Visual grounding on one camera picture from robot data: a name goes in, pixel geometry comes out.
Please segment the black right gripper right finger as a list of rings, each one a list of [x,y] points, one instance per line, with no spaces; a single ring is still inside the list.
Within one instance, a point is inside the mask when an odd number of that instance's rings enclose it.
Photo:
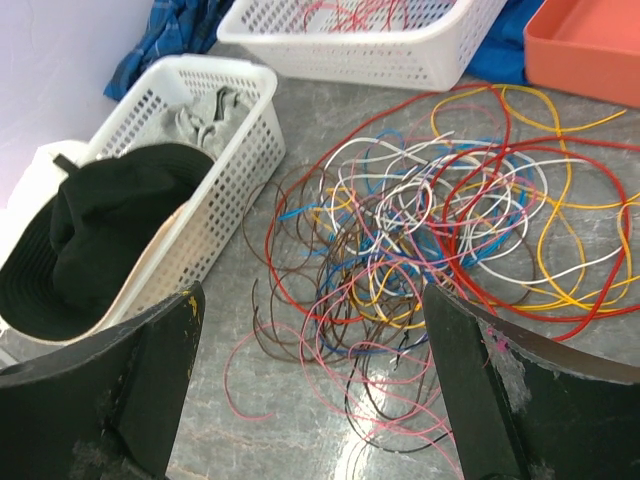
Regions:
[[[464,478],[638,478],[638,368],[436,285],[425,288],[423,311]]]

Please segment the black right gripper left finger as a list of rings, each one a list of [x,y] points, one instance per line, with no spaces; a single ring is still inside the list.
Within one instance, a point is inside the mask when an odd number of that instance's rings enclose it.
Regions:
[[[4,479],[163,479],[203,326],[195,282],[1,372]]]

